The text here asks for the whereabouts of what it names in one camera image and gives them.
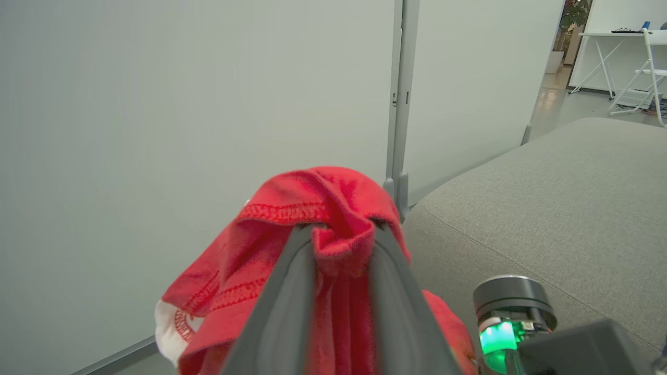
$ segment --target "potted plant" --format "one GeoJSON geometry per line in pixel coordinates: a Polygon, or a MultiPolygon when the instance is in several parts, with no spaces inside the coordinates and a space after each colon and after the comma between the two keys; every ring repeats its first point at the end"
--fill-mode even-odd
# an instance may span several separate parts
{"type": "Polygon", "coordinates": [[[555,74],[563,61],[565,54],[564,46],[566,36],[570,26],[585,24],[588,17],[588,2],[586,0],[566,0],[565,7],[563,7],[563,14],[560,16],[560,25],[556,40],[554,41],[554,49],[549,54],[549,61],[546,64],[546,73],[555,74]]]}

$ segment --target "green led light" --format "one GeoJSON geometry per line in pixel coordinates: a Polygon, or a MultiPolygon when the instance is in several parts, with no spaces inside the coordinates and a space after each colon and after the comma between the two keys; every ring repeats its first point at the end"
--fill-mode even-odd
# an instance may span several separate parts
{"type": "Polygon", "coordinates": [[[493,371],[507,374],[505,350],[516,350],[517,342],[519,339],[514,333],[514,326],[511,322],[503,322],[486,328],[480,334],[484,361],[493,371]]]}

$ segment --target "gray sofa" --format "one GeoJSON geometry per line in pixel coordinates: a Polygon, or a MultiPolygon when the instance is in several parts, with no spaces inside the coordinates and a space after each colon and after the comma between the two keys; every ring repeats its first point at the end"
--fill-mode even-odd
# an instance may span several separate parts
{"type": "Polygon", "coordinates": [[[667,334],[666,224],[667,130],[590,118],[445,183],[404,233],[421,287],[474,338],[473,289],[518,274],[545,286],[559,329],[612,318],[655,358],[667,334]]]}

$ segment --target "floor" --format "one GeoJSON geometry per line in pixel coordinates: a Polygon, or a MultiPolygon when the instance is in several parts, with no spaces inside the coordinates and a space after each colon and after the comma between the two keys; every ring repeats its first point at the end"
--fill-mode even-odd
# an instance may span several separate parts
{"type": "Polygon", "coordinates": [[[542,79],[542,87],[547,87],[548,89],[565,90],[565,88],[568,86],[571,72],[572,66],[561,65],[556,71],[556,74],[544,75],[544,78],[542,79]]]}
{"type": "MultiPolygon", "coordinates": [[[[540,89],[530,121],[532,124],[530,139],[541,137],[576,119],[608,117],[611,105],[608,95],[586,91],[568,95],[565,89],[550,88],[551,79],[552,77],[545,78],[546,87],[540,89]]],[[[661,127],[657,117],[643,113],[616,115],[612,118],[661,127]]]]}

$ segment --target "chair leg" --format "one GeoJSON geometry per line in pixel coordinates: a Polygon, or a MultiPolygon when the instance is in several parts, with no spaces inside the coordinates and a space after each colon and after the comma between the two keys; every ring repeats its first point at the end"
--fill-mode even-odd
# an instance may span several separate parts
{"type": "Polygon", "coordinates": [[[656,104],[656,115],[658,116],[658,121],[662,127],[665,127],[664,121],[662,121],[662,110],[660,109],[660,98],[658,97],[658,82],[656,81],[656,72],[653,68],[653,63],[651,63],[651,79],[653,80],[653,98],[656,104]]]}
{"type": "Polygon", "coordinates": [[[650,60],[646,60],[646,62],[642,65],[642,68],[639,69],[639,72],[638,72],[637,74],[634,75],[634,77],[630,80],[630,82],[629,82],[628,85],[623,89],[623,91],[621,91],[620,93],[616,93],[616,98],[614,99],[614,101],[612,102],[611,106],[609,107],[609,116],[616,115],[616,114],[619,114],[619,113],[629,113],[629,111],[617,111],[617,112],[612,112],[612,110],[614,109],[614,107],[616,107],[616,103],[618,103],[618,101],[619,101],[619,100],[621,99],[621,97],[625,94],[625,92],[628,91],[628,90],[630,89],[630,86],[632,86],[632,84],[635,82],[635,80],[637,79],[637,77],[639,77],[640,74],[642,74],[642,73],[644,72],[644,68],[646,68],[646,66],[648,65],[649,61],[650,61],[650,60]]]}

